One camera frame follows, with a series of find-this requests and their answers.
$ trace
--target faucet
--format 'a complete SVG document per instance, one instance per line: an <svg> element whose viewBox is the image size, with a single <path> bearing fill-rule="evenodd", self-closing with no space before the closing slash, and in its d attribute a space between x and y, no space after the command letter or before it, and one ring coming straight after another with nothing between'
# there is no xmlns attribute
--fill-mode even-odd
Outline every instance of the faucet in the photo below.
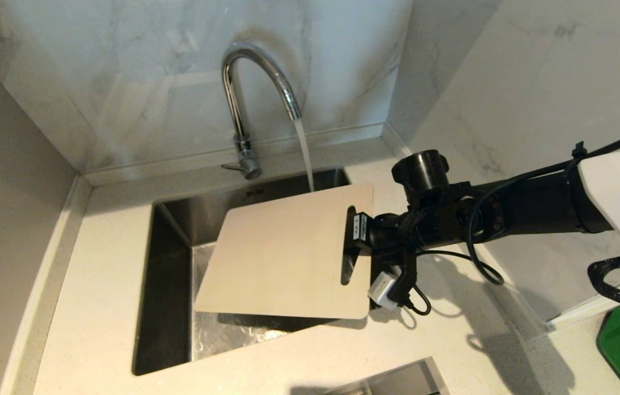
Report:
<svg viewBox="0 0 620 395"><path fill-rule="evenodd" d="M222 59L222 81L224 82L224 90L225 93L227 93L229 110L232 113L232 120L234 121L234 128L236 129L234 145L237 148L239 165L222 165L222 168L238 170L244 173L244 177L247 178L247 180L250 180L252 178L257 178L261 174L261 168L254 157L254 150L252 150L249 133L244 130L239 104L237 103L237 94L234 90L232 66L235 60L239 58L247 58L253 61L271 78L273 84L278 89L278 93L280 93L283 99L283 105L285 106L285 111L288 113L290 120L299 120L302 115L300 114L300 107L298 101L295 99L295 94L290 87L290 83L287 78L285 78L283 72L280 71L278 65L275 64L264 50L250 43L243 42L233 43L227 48Z"/></svg>

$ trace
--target countertop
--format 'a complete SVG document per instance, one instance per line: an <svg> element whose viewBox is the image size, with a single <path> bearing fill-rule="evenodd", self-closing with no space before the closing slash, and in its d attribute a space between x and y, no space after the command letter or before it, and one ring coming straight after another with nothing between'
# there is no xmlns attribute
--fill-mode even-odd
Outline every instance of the countertop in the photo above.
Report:
<svg viewBox="0 0 620 395"><path fill-rule="evenodd" d="M406 209L380 138L313 152L372 182L374 212ZM261 161L263 177L301 172L299 153ZM433 312L370 312L142 376L132 357L152 203L244 183L217 167L96 188L49 330L35 393L263 393L300 395L433 357L452 393L620 393L595 347L601 317L524 342L489 285L466 261L421 257L418 284ZM450 247L460 252L460 247Z"/></svg>

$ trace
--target cutting board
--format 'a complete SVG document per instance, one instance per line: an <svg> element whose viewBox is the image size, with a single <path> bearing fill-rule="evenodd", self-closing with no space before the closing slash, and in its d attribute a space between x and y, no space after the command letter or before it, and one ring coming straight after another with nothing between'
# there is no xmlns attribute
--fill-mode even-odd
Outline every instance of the cutting board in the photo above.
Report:
<svg viewBox="0 0 620 395"><path fill-rule="evenodd" d="M346 213L373 213L373 185L230 210L195 298L197 312L364 318L370 257L342 285Z"/></svg>

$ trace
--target marble backsplash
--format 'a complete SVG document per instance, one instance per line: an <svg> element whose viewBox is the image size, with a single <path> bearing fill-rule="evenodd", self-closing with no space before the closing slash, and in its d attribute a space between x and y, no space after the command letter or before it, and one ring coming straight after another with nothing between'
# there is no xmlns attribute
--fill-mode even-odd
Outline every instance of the marble backsplash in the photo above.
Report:
<svg viewBox="0 0 620 395"><path fill-rule="evenodd" d="M234 41L285 71L309 133L384 122L412 0L0 0L0 80L81 172L230 148L220 61ZM255 142L294 135L240 60Z"/></svg>
<svg viewBox="0 0 620 395"><path fill-rule="evenodd" d="M413 151L440 150L451 182L474 184L566 160L581 140L613 142L620 2L415 2L388 124ZM586 268L620 255L615 232L486 246L541 320L596 295Z"/></svg>

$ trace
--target stainless steel sink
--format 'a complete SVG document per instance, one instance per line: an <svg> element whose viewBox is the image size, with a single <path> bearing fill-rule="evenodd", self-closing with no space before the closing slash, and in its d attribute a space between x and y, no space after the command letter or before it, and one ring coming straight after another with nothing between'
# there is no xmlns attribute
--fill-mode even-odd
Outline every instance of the stainless steel sink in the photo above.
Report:
<svg viewBox="0 0 620 395"><path fill-rule="evenodd" d="M317 190L349 184L341 168L314 172L314 177ZM135 375L329 322L192 311L227 211L307 192L303 173L155 206L132 368Z"/></svg>

